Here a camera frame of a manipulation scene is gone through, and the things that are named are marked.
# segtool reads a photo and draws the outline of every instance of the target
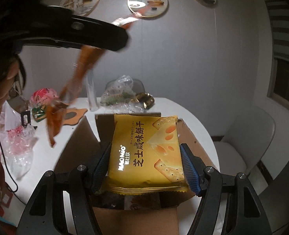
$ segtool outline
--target brand logo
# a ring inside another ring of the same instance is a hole
[[[130,153],[125,152],[126,147],[124,147],[123,145],[121,145],[120,147],[121,147],[121,149],[119,150],[119,152],[121,154],[119,156],[118,170],[124,170],[124,165],[129,164]]]

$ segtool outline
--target window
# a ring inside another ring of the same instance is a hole
[[[268,96],[289,109],[289,5],[284,0],[268,0],[273,36],[273,68]]]

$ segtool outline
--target cardboard box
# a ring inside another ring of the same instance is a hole
[[[161,113],[135,114],[135,116],[160,117]],[[98,142],[87,118],[84,117],[68,141],[56,164],[55,172],[67,172],[86,163],[87,159],[100,150],[102,144],[112,141],[115,129],[114,115],[95,115],[95,120],[101,142]],[[207,153],[185,122],[179,119],[176,127],[179,143],[187,143],[191,152],[201,157],[205,165],[213,166]],[[179,235],[177,206],[194,195],[191,191],[161,192],[162,209],[160,210],[125,211],[94,207],[93,211],[103,235]]]

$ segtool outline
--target human hand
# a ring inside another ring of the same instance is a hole
[[[9,96],[9,90],[13,85],[14,77],[17,75],[20,67],[17,59],[13,58],[11,62],[6,78],[0,82],[0,114],[2,105]]]

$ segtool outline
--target black cable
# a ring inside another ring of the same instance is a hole
[[[2,156],[3,156],[3,160],[4,160],[4,165],[5,165],[6,171],[7,171],[7,173],[9,174],[11,180],[12,180],[12,181],[14,182],[14,184],[16,185],[16,190],[15,190],[15,191],[13,191],[13,190],[10,188],[9,185],[8,185],[8,189],[10,190],[11,193],[13,193],[13,194],[15,195],[15,197],[16,197],[21,203],[23,203],[23,204],[26,206],[26,204],[15,194],[15,193],[18,191],[18,185],[17,185],[16,181],[13,179],[11,173],[9,172],[9,168],[7,167],[1,141],[0,141],[0,148],[1,148],[1,153],[2,153]]]
[[[288,225],[288,224],[289,224],[289,222],[286,223],[286,224],[284,224],[282,227],[279,227],[277,230],[273,231],[272,234],[275,233],[275,232],[277,232],[277,231],[279,231],[281,228],[284,228],[284,227],[285,227],[286,225]]]

